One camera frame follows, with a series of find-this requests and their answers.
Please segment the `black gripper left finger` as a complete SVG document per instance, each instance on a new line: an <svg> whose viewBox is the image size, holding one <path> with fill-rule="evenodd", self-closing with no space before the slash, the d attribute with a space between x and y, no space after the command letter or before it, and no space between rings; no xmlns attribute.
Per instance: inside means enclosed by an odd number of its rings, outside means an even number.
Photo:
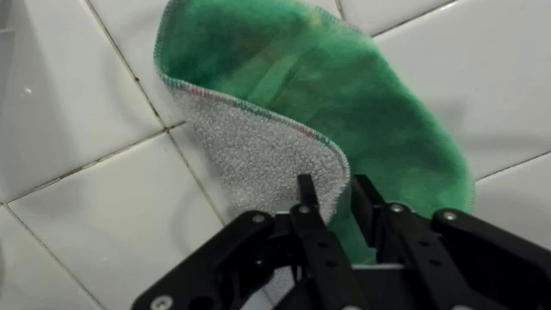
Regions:
<svg viewBox="0 0 551 310"><path fill-rule="evenodd" d="M300 204L290 211L291 226L302 249L302 266L308 271L324 310L367 310L369 302L338 239L319 213L319 199L310 175L298 177Z"/></svg>

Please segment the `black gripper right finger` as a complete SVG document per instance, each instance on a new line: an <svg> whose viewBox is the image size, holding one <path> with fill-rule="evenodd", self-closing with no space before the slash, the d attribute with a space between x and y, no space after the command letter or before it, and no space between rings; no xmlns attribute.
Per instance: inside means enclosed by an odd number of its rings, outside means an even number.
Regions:
<svg viewBox="0 0 551 310"><path fill-rule="evenodd" d="M374 310L506 310L477 294L429 221L386 204L367 177L353 180L355 221L376 264L360 270Z"/></svg>

